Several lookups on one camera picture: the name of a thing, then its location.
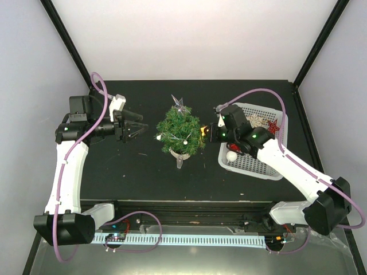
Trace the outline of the gold gift box ornament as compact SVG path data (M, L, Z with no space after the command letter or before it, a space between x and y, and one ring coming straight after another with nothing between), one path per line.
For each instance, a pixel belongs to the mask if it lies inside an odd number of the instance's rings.
M210 126L203 126L200 128L201 131L201 136L207 136L208 134L210 134Z

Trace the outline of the red santa ornament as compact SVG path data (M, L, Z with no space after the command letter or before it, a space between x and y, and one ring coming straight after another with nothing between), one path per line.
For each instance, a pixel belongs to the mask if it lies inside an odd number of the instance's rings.
M227 149L230 151L236 152L238 154L241 152L240 147L234 143L227 143Z

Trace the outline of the white perforated plastic basket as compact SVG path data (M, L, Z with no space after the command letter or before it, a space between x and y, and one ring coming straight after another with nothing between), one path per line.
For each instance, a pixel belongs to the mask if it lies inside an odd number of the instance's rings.
M287 145L288 138L288 117L282 118L282 111L264 107L260 105L253 105L248 103L236 103L239 106L244 114L247 116L257 114L259 116L265 117L270 121L278 120L278 126L280 127L281 122L284 122L283 132L277 132L275 137L279 139L284 146ZM278 181L283 178L283 176L278 173L276 170L266 165L265 163L254 159L252 156L246 155L237 155L237 159L234 162L228 162L226 159L226 154L229 150L227 149L227 144L222 143L220 146L219 154L218 154L218 163L219 165L230 171L235 172L242 175L252 176L254 178L265 179L265 180L274 180Z

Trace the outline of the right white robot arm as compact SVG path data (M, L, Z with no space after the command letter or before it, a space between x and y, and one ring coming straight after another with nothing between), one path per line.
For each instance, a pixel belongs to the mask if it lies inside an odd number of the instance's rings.
M351 212L350 184L312 168L298 158L264 127L252 127L238 105L221 111L218 123L201 129L212 143L228 143L238 147L238 153L250 155L276 170L305 197L303 202L278 202L260 217L261 225L273 231L283 224L308 225L322 235L328 235Z

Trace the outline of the small green christmas tree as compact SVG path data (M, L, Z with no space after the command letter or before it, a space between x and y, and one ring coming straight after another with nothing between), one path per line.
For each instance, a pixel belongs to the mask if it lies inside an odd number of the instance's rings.
M201 123L197 116L185 114L181 116L174 107L165 114L156 130L155 139L163 144L162 151L170 151L181 155L195 155L205 148L205 138L201 136Z

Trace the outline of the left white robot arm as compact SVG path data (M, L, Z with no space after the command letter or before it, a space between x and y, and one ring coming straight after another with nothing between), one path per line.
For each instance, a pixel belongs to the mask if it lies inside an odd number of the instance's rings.
M81 245L91 243L95 231L106 224L118 228L123 214L114 203L100 203L82 211L80 188L83 167L91 138L113 136L127 142L147 130L142 115L124 110L126 98L108 96L108 116L98 123L93 119L89 96L72 96L67 113L55 132L57 165L52 192L42 215L33 226L48 244Z

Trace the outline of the silver star tree topper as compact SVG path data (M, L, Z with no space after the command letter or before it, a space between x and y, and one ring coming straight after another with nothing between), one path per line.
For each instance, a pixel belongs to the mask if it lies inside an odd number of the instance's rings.
M177 113L181 116L185 114L190 114L190 111L184 106L183 98L177 99L174 95L171 95L174 100L174 108L177 110Z

